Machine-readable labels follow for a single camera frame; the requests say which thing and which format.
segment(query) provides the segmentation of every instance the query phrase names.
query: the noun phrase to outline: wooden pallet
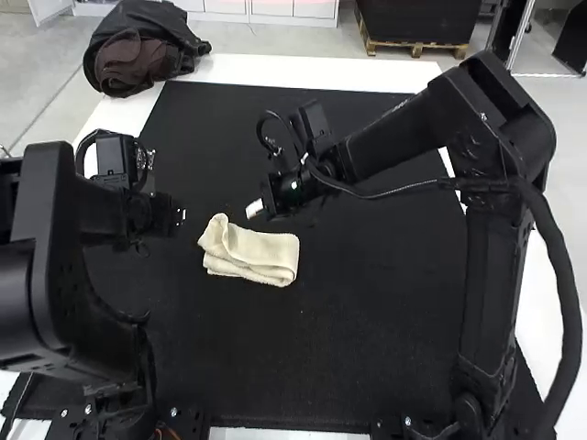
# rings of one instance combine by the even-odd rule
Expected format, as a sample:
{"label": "wooden pallet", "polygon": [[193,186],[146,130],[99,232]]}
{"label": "wooden pallet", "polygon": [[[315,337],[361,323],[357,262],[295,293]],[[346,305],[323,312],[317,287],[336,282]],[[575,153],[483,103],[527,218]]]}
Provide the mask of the wooden pallet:
{"label": "wooden pallet", "polygon": [[359,24],[359,32],[363,38],[363,44],[365,45],[365,50],[367,51],[367,55],[370,57],[374,57],[377,53],[376,50],[378,47],[382,48],[410,48],[412,50],[412,58],[420,58],[422,56],[422,50],[424,48],[427,49],[450,49],[454,50],[454,57],[457,60],[464,60],[467,56],[467,48],[469,47],[468,44],[438,44],[438,43],[408,43],[408,42],[401,42],[401,41],[379,41],[376,39],[372,39],[369,36],[369,31],[365,26],[365,20],[363,20],[362,14],[359,11],[359,8],[355,6],[355,17],[357,18],[357,23]]}

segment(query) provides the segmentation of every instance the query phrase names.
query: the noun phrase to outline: cream towel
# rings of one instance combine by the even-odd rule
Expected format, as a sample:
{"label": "cream towel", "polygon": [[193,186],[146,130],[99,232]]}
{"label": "cream towel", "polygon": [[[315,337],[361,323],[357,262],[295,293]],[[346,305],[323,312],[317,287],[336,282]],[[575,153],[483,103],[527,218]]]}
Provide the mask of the cream towel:
{"label": "cream towel", "polygon": [[300,240],[293,234],[265,234],[228,222],[216,214],[198,240],[210,275],[241,277],[277,287],[297,276]]}

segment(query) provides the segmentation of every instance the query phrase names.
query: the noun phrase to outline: black box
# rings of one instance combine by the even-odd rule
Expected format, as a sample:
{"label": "black box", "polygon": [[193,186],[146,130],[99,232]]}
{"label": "black box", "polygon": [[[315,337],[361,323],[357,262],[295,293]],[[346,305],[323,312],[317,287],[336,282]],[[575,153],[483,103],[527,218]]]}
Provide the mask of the black box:
{"label": "black box", "polygon": [[482,0],[357,0],[371,39],[468,44]]}

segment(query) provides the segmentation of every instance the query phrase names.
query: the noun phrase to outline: white table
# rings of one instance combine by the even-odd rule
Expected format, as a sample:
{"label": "white table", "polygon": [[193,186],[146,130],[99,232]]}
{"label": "white table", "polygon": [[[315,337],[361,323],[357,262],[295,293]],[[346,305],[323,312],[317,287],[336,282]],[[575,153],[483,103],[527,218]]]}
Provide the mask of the white table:
{"label": "white table", "polygon": [[[426,88],[427,83],[440,73],[441,70],[435,63],[422,61],[217,54],[202,59],[196,72],[182,77],[180,81],[413,94]],[[104,98],[76,138],[75,144],[98,127],[138,136],[161,89],[162,84],[157,84],[154,88],[126,100]],[[447,152],[441,150],[440,154],[451,173]],[[91,151],[87,155],[85,168],[88,175],[96,171],[95,155]],[[585,313],[583,322],[587,322]],[[559,363],[562,321],[554,272],[550,267],[544,242],[537,232],[532,232],[528,243],[516,334],[538,391],[544,398]],[[557,424],[559,440],[585,437],[583,418],[586,415],[584,401],[587,399],[586,358],[583,353],[580,376]],[[0,375],[0,402],[6,398],[15,379],[15,373]],[[50,422],[16,421],[10,438],[41,440],[49,425]],[[276,435],[276,432],[269,430],[213,428],[210,438],[362,440],[368,436],[293,431],[280,431]]]}

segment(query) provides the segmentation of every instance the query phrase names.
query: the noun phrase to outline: white cabinet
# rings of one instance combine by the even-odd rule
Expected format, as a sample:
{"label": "white cabinet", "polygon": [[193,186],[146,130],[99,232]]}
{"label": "white cabinet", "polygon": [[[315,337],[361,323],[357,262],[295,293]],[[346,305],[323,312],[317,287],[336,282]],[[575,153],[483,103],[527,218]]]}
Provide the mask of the white cabinet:
{"label": "white cabinet", "polygon": [[335,18],[338,2],[333,0],[293,0],[293,16]]}
{"label": "white cabinet", "polygon": [[35,23],[40,26],[61,12],[71,9],[73,0],[28,0],[28,5]]}
{"label": "white cabinet", "polygon": [[[53,15],[65,5],[75,4],[75,16],[103,17],[116,3],[84,3],[74,0],[28,0],[41,8],[43,16]],[[235,23],[259,23],[273,25],[311,26],[335,28],[338,22],[339,0],[172,0],[178,7],[188,12],[189,20],[223,21]]]}
{"label": "white cabinet", "polygon": [[247,14],[246,0],[204,0],[204,11],[217,14]]}
{"label": "white cabinet", "polygon": [[294,0],[251,0],[251,14],[263,16],[294,16]]}
{"label": "white cabinet", "polygon": [[203,12],[204,0],[172,0],[173,3],[187,12]]}

